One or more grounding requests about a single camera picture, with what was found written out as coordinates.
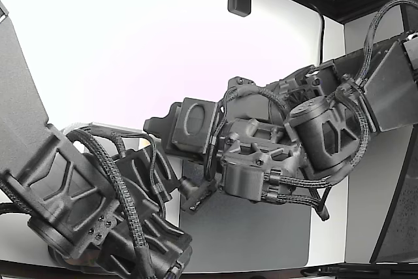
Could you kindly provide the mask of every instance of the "black braided cable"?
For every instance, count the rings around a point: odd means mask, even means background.
[[[296,186],[298,188],[323,189],[323,188],[327,188],[331,186],[331,183],[325,179],[305,180],[305,179],[291,178],[288,176],[280,176],[278,180],[282,184],[289,184],[291,186]]]
[[[361,85],[364,78],[366,77],[369,69],[370,64],[372,62],[372,54],[373,54],[373,44],[374,44],[374,37],[376,35],[376,31],[378,29],[379,23],[382,20],[383,16],[391,10],[393,7],[398,5],[408,5],[415,9],[418,9],[418,2],[414,0],[392,0],[389,1],[386,5],[384,5],[378,13],[374,16],[372,23],[367,32],[366,40],[364,41],[364,61],[363,65],[355,78],[355,82],[357,85]]]
[[[212,174],[210,173],[210,169],[212,167],[212,158],[215,152],[217,138],[223,126],[227,123],[227,113],[228,113],[227,103],[235,99],[237,95],[238,94],[236,92],[236,87],[232,87],[225,92],[225,94],[223,95],[223,100],[218,103],[220,107],[223,107],[223,115],[222,115],[222,119],[219,121],[218,125],[215,128],[214,134],[212,135],[213,140],[211,140],[209,143],[208,157],[204,165],[204,173],[203,173],[203,176],[207,181],[213,180]]]
[[[114,131],[112,131],[109,135],[104,135],[104,134],[96,134],[96,133],[92,132],[91,131],[91,126],[81,127],[80,129],[85,131],[85,132],[88,132],[88,133],[92,134],[95,137],[102,137],[104,139],[110,140],[114,144],[116,149],[118,150],[119,154],[126,151],[125,143],[123,143],[122,137]]]
[[[33,215],[32,208],[26,205],[26,202],[13,193],[4,182],[0,180],[0,190],[6,194],[6,196],[25,214]]]
[[[19,208],[18,205],[14,203],[1,203],[0,204],[0,215],[3,214],[27,214],[22,209]]]
[[[153,192],[155,194],[155,196],[157,197],[158,203],[159,203],[159,207],[160,207],[160,216],[163,217],[165,219],[166,215],[167,215],[167,210],[165,208],[165,204],[163,199],[161,198],[158,188],[157,188],[157,184],[155,184],[155,178],[157,178],[158,180],[161,179],[160,177],[158,177],[158,174],[155,172],[155,163],[157,161],[157,145],[155,144],[154,139],[149,136],[148,134],[145,133],[119,133],[118,134],[120,137],[125,137],[125,138],[130,138],[130,139],[144,139],[147,140],[150,143],[151,146],[151,161],[150,161],[150,182],[151,182],[151,187],[153,189]],[[160,188],[165,189],[164,185],[159,184]]]
[[[122,205],[123,211],[125,212],[127,225],[137,255],[138,271],[143,272],[144,278],[156,278],[152,268],[150,250],[142,230],[137,208],[135,207],[133,198],[126,187],[115,162],[91,134],[81,129],[75,129],[71,131],[67,137],[71,142],[78,141],[83,144],[99,160],[99,163],[103,168],[104,173],[109,177],[119,202]]]
[[[350,161],[351,166],[355,167],[357,166],[357,164],[360,162],[360,160],[366,153],[369,136],[370,136],[368,122],[361,108],[354,101],[352,101],[349,97],[345,96],[344,92],[341,89],[336,90],[335,96],[337,100],[341,102],[341,104],[346,106],[352,113],[354,113],[354,117],[356,118],[357,122],[360,125],[361,137],[360,137],[359,147],[357,148],[357,151],[354,157]]]
[[[284,194],[277,195],[277,201],[281,203],[306,205],[306,206],[310,206],[314,208],[315,210],[318,209],[318,206],[321,202],[320,199],[314,199],[313,197],[310,197],[310,196],[284,195]]]

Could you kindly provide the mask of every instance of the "robotic arm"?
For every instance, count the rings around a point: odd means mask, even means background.
[[[311,206],[327,220],[330,189],[360,162],[368,141],[418,123],[418,34],[373,45],[381,17],[400,3],[418,8],[410,0],[385,5],[364,50],[265,87],[233,78],[218,103],[186,98],[166,117],[147,120],[146,133],[48,124],[11,20],[0,11],[0,189],[12,201],[0,214],[31,215],[29,227],[59,265],[124,279],[174,279],[187,266],[191,236],[165,219],[175,189],[190,214],[220,190],[254,203]],[[109,156],[97,137],[110,139],[118,154]],[[126,150],[127,137],[150,145]],[[202,182],[178,179],[167,156],[204,165]],[[74,262],[86,254],[94,267]]]

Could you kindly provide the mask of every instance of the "gray panel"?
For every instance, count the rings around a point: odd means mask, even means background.
[[[374,138],[349,175],[346,262],[368,263],[399,179],[412,127]]]
[[[184,175],[202,177],[200,166],[184,165]],[[251,204],[217,192],[194,216],[180,214],[180,228],[193,237],[186,272],[303,267],[308,262],[310,220],[307,206]]]
[[[355,21],[349,22],[344,26],[344,35],[346,38],[346,53],[355,52],[362,49],[364,40],[370,23],[373,20],[374,13],[363,16]],[[404,24],[402,22],[402,14],[400,7],[391,9],[383,17],[376,32],[375,42],[390,39],[393,36],[404,32]]]
[[[418,129],[411,138],[404,180],[376,261],[405,262],[418,258]]]

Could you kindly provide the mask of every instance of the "wire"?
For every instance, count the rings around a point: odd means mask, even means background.
[[[321,19],[321,33],[319,36],[319,64],[324,61],[324,36],[325,36],[325,18],[317,6],[310,3],[310,6],[315,9]]]
[[[67,137],[71,142],[78,141],[83,144],[99,160],[104,173],[109,177],[110,182],[116,191],[116,195],[122,205],[123,212],[125,213],[129,232],[133,240],[135,254],[137,256],[138,271],[143,272],[143,277],[145,278],[156,278],[151,263],[150,249],[142,230],[137,208],[115,162],[100,143],[98,143],[88,132],[81,129],[75,129],[68,133]]]
[[[213,180],[212,174],[210,173],[210,169],[212,167],[212,158],[213,158],[213,154],[214,154],[214,150],[215,150],[217,137],[219,135],[219,132],[222,130],[223,126],[227,122],[227,113],[228,113],[227,112],[227,103],[229,101],[232,101],[233,99],[235,99],[237,95],[238,95],[238,93],[236,92],[236,87],[232,87],[225,92],[225,94],[223,95],[223,100],[218,103],[218,105],[221,108],[223,107],[223,115],[222,115],[222,119],[219,121],[219,123],[217,124],[217,126],[215,128],[214,134],[212,135],[213,140],[210,143],[208,158],[206,159],[206,161],[204,163],[204,174],[203,174],[203,176],[207,181],[212,181]]]
[[[0,215],[12,213],[27,214],[14,203],[0,203]]]
[[[374,19],[372,20],[372,23],[370,24],[370,27],[367,32],[366,39],[364,41],[364,61],[363,65],[358,72],[357,76],[355,77],[355,83],[360,86],[364,78],[366,77],[369,69],[370,64],[372,62],[372,54],[373,54],[373,44],[374,44],[374,37],[376,35],[376,31],[378,29],[379,23],[382,20],[383,16],[391,10],[393,7],[397,5],[408,5],[415,9],[418,9],[418,2],[414,0],[392,0],[389,1],[386,5],[384,5],[378,13],[374,16]]]
[[[151,182],[151,186],[152,189],[157,197],[159,206],[160,206],[160,215],[161,217],[163,217],[164,219],[167,216],[167,210],[165,208],[165,203],[163,201],[163,199],[160,196],[160,192],[165,191],[165,193],[168,193],[164,187],[164,185],[161,184],[155,184],[155,178],[154,176],[157,177],[157,174],[155,173],[155,162],[157,159],[157,154],[159,154],[159,157],[161,157],[161,153],[158,152],[157,150],[157,145],[155,144],[154,139],[149,136],[148,134],[145,133],[119,133],[118,134],[120,137],[125,137],[125,138],[132,138],[132,139],[145,139],[150,143],[151,146],[151,160],[150,160],[150,182]],[[167,165],[165,164],[165,161],[163,162],[164,167],[166,168],[166,171],[169,172],[169,169],[167,167]]]
[[[94,129],[92,129],[90,125],[81,125],[80,127],[77,127],[76,125],[76,128],[81,129],[85,132],[88,132],[94,137],[101,137],[101,138],[110,140],[114,144],[116,149],[118,150],[119,155],[121,155],[124,151],[126,151],[125,143],[123,143],[123,140],[120,137],[120,135],[118,135],[114,131],[111,131],[109,134],[97,133],[97,132],[94,132]]]

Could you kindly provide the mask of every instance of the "braided cable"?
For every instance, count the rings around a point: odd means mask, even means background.
[[[34,215],[32,208],[26,205],[26,202],[23,201],[19,196],[13,193],[6,184],[0,180],[0,190],[6,194],[6,196],[15,204],[22,212],[29,215]]]
[[[0,203],[0,215],[9,213],[27,214],[22,209],[20,209],[18,205],[14,203]]]
[[[373,43],[374,43],[374,37],[376,35],[376,31],[378,29],[379,23],[382,20],[383,16],[391,10],[393,7],[397,5],[408,5],[415,9],[418,9],[418,2],[413,0],[392,0],[389,1],[386,5],[384,5],[378,13],[374,16],[374,19],[372,20],[372,23],[370,24],[370,27],[367,32],[366,39],[364,41],[364,61],[363,65],[357,74],[355,78],[355,82],[357,85],[361,85],[364,78],[366,77],[370,64],[372,62],[372,53],[373,53]]]
[[[300,204],[300,205],[310,206],[314,208],[315,210],[318,209],[318,206],[321,202],[320,199],[314,199],[313,197],[310,197],[310,196],[284,195],[284,194],[277,195],[277,200],[281,203]]]
[[[360,109],[360,107],[349,97],[345,96],[344,92],[341,89],[336,90],[335,96],[337,100],[341,102],[341,104],[346,106],[352,113],[354,113],[354,117],[356,117],[357,122],[360,125],[361,137],[359,147],[357,148],[354,157],[350,161],[351,166],[355,167],[366,153],[370,136],[368,122],[366,116],[364,115],[364,112]]]
[[[151,146],[150,182],[151,182],[151,187],[153,189],[153,192],[154,192],[155,196],[157,197],[157,200],[158,200],[158,203],[159,203],[160,216],[165,219],[166,216],[167,216],[167,210],[165,208],[164,201],[161,198],[161,196],[159,194],[159,191],[157,189],[157,184],[155,184],[155,177],[161,183],[160,177],[158,177],[158,174],[155,171],[155,163],[157,161],[157,154],[159,154],[159,157],[160,157],[161,160],[163,160],[163,158],[161,156],[161,153],[159,153],[158,150],[157,150],[157,145],[155,144],[154,139],[151,136],[149,136],[148,134],[145,134],[145,133],[119,133],[118,135],[122,138],[125,137],[125,138],[128,138],[128,139],[129,138],[130,139],[132,139],[132,138],[134,138],[134,139],[144,139],[144,140],[147,140],[150,143],[150,146]],[[165,190],[164,185],[159,184],[159,186]]]
[[[299,178],[291,178],[288,176],[280,176],[278,178],[279,182],[282,184],[289,184],[291,186],[296,186],[298,188],[307,188],[307,189],[323,189],[331,186],[331,183],[325,179],[320,180],[305,180]]]
[[[155,278],[155,273],[151,264],[150,250],[142,230],[137,208],[115,162],[91,134],[81,129],[75,129],[68,133],[67,137],[71,142],[78,141],[82,143],[99,160],[99,163],[104,173],[109,177],[119,202],[122,205],[123,211],[125,212],[137,259],[138,261],[147,264],[137,265],[142,267],[141,270],[145,272],[145,278]]]

